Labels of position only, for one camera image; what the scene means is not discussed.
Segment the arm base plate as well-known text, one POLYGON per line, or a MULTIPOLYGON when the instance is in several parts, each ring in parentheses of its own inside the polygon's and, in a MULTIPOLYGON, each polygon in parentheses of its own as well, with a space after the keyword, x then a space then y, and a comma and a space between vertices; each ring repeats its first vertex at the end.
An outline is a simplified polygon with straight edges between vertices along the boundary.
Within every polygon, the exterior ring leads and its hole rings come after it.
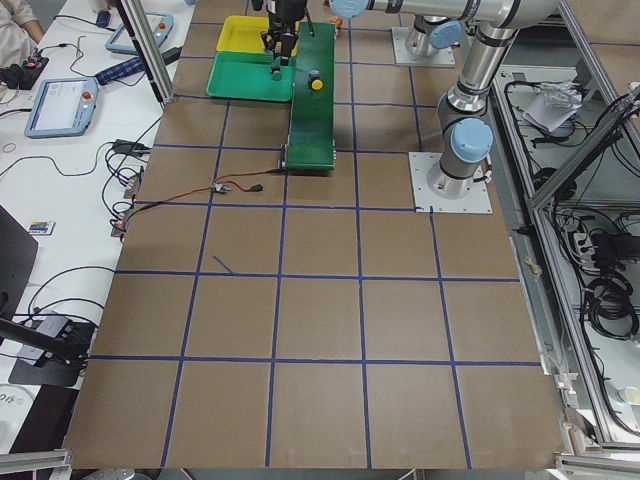
POLYGON ((409 165, 413 189, 414 209, 420 213, 491 214, 492 208, 487 184, 474 183, 461 199, 447 199, 428 186, 428 172, 439 161, 437 152, 409 152, 409 165))
POLYGON ((454 68, 456 61, 451 47, 434 50, 429 55, 414 54, 407 48, 406 40, 413 31, 412 27, 393 27, 392 40, 395 63, 410 67, 454 68))

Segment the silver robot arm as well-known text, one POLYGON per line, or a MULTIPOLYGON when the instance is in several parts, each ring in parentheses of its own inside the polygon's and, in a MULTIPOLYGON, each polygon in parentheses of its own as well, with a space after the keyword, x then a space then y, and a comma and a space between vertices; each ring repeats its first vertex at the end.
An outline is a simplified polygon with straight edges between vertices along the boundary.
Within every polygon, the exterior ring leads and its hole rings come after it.
MULTIPOLYGON (((253 1, 254 11, 265 10, 267 27, 260 33, 264 50, 288 64, 299 39, 299 23, 305 21, 314 33, 305 1, 253 1)), ((442 16, 417 15, 410 27, 394 27, 392 40, 395 63, 402 66, 452 68, 452 48, 463 36, 462 24, 442 16)))
POLYGON ((367 10, 477 19, 480 26, 457 83, 438 104, 444 152, 427 174, 437 195, 459 199, 467 195, 478 165, 493 145, 491 128, 480 118, 498 68, 517 32, 531 27, 555 11, 557 1, 332 1, 332 11, 344 19, 367 10))

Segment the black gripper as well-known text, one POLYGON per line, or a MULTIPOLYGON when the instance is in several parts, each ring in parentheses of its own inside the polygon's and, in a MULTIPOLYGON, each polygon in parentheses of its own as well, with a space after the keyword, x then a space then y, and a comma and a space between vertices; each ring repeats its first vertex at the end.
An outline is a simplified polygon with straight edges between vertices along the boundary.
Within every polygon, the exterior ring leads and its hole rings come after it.
POLYGON ((280 45, 280 65, 288 66, 298 34, 296 23, 306 14, 306 0, 260 1, 259 10, 266 8, 269 27, 261 33, 267 51, 277 53, 280 45))

